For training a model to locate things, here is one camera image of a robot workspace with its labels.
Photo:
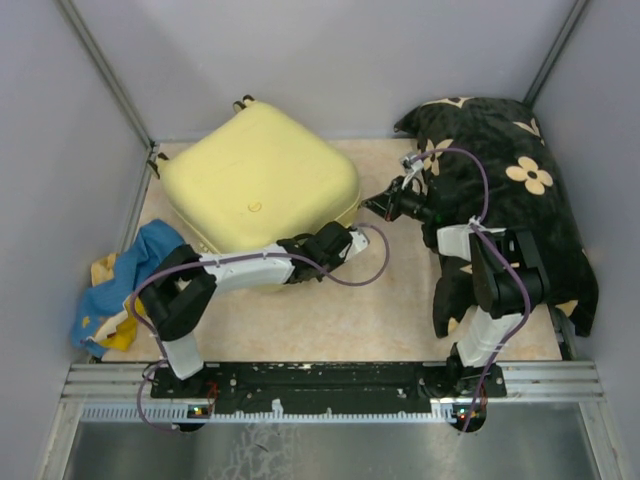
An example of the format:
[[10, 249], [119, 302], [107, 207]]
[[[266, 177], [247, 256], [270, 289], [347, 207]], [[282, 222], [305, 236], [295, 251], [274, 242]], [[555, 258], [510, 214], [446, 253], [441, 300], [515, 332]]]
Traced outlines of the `pale yellow suitcase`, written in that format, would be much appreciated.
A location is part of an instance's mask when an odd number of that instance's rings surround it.
[[208, 254], [259, 250], [332, 221], [354, 227], [353, 162], [267, 103], [244, 98], [235, 108], [213, 133], [156, 161], [170, 205]]

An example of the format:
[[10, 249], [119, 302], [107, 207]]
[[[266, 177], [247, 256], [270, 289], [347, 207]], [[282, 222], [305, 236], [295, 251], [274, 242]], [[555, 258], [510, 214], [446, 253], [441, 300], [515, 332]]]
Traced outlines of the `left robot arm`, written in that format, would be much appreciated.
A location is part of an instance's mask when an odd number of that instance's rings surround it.
[[250, 252], [198, 254], [188, 244], [174, 249], [137, 295], [173, 372], [174, 387], [189, 397], [207, 387], [194, 330], [214, 297], [321, 280], [368, 246], [361, 230], [332, 221], [315, 234], [280, 239]]

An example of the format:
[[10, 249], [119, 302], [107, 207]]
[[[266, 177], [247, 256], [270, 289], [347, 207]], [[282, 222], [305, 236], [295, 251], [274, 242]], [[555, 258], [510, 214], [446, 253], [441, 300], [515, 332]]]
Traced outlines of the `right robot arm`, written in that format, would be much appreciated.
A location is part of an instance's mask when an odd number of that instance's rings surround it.
[[441, 267], [433, 299], [435, 330], [445, 332], [448, 309], [475, 309], [466, 334], [446, 360], [448, 387], [470, 395], [549, 288], [532, 233], [463, 221], [456, 189], [447, 180], [432, 179], [417, 192], [398, 176], [361, 205], [387, 222], [406, 216], [421, 224], [423, 241]]

